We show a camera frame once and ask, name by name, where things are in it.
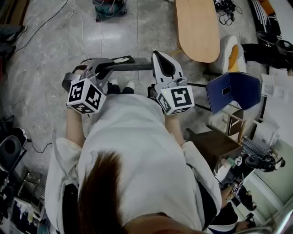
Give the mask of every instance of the forearm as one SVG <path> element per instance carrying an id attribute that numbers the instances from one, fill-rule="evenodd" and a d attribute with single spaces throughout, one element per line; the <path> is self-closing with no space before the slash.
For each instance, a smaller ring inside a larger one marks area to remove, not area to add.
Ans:
<path id="1" fill-rule="evenodd" d="M 71 108 L 67 108 L 66 138 L 83 147 L 85 139 L 81 114 Z"/>
<path id="2" fill-rule="evenodd" d="M 176 141 L 180 146 L 182 146 L 185 143 L 180 128 L 179 119 L 175 115 L 165 116 L 165 128 L 169 133 L 171 133 L 175 137 Z"/>

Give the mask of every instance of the white t-shirt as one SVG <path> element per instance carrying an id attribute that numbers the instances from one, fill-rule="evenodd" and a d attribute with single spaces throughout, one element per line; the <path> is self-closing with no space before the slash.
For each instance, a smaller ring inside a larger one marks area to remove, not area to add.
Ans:
<path id="1" fill-rule="evenodd" d="M 58 151 L 71 178 L 81 185 L 85 175 L 92 170 L 98 152 L 115 151 L 122 163 L 118 189 L 122 196 L 123 225 L 144 214 L 165 213 L 194 230 L 202 230 L 203 218 L 195 197 L 197 183 L 192 169 L 186 165 L 187 155 L 191 158 L 188 163 L 200 167 L 201 177 L 214 190 L 214 197 L 220 197 L 221 204 L 220 190 L 194 144 L 187 142 L 181 148 L 168 133 L 161 107 L 139 95 L 111 95 L 100 116 L 82 149 L 64 138 L 57 140 Z M 53 154 L 45 205 L 55 227 L 62 176 L 64 173 L 58 168 Z"/>

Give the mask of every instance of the white box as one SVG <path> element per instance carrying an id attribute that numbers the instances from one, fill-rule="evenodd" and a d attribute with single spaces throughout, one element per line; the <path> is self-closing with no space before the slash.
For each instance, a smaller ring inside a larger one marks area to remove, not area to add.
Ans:
<path id="1" fill-rule="evenodd" d="M 67 105 L 81 114 L 98 113 L 106 96 L 89 80 L 71 84 Z"/>
<path id="2" fill-rule="evenodd" d="M 157 101 L 166 115 L 179 114 L 194 106 L 191 86 L 161 89 L 161 93 L 157 96 Z"/>

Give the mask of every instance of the tile floor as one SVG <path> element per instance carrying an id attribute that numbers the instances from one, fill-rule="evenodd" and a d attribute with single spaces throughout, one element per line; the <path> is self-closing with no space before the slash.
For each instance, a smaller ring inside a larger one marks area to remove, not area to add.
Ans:
<path id="1" fill-rule="evenodd" d="M 31 0 L 24 23 L 27 32 L 20 38 L 20 48 L 32 34 L 56 13 L 64 4 L 61 0 Z M 219 23 L 220 36 L 234 34 L 247 43 L 257 43 L 255 26 L 246 0 L 235 0 L 243 14 L 235 13 L 235 22 L 231 26 Z M 128 14 L 121 18 L 111 18 L 100 23 L 95 22 L 95 10 L 91 0 L 76 0 L 75 12 L 70 20 L 73 0 L 69 0 L 62 11 L 34 36 L 31 42 L 17 52 L 8 65 L 8 78 L 1 82 L 0 97 L 3 112 L 14 114 L 17 123 L 25 128 L 34 146 L 41 150 L 51 142 L 52 127 L 58 134 L 64 135 L 65 103 L 67 93 L 61 87 L 66 72 L 86 58 L 113 58 L 123 55 L 151 58 L 153 50 L 169 52 L 177 47 L 174 5 L 163 0 L 128 0 Z M 182 65 L 186 77 L 204 71 L 206 64 L 191 61 L 183 54 L 175 58 Z M 257 63 L 248 64 L 248 73 L 260 77 L 263 67 Z M 147 87 L 153 82 L 151 71 L 115 72 L 121 85 L 133 80 L 136 93 L 147 95 Z M 207 77 L 198 74 L 191 80 L 206 83 Z M 195 99 L 206 102 L 204 90 L 194 88 Z M 259 106 L 246 113 L 251 118 Z M 199 108 L 193 108 L 182 114 L 182 128 L 189 127 L 195 132 L 206 131 L 205 124 L 211 114 Z M 35 153 L 27 145 L 28 153 L 23 163 L 28 169 L 44 175 L 48 172 L 51 146 L 43 154 Z"/>

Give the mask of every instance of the vacuum cleaner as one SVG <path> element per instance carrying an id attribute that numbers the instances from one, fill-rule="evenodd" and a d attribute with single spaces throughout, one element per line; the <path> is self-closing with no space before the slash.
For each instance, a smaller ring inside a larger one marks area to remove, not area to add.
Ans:
<path id="1" fill-rule="evenodd" d="M 127 14 L 127 0 L 92 0 L 95 5 L 96 22 L 112 17 L 120 17 Z"/>

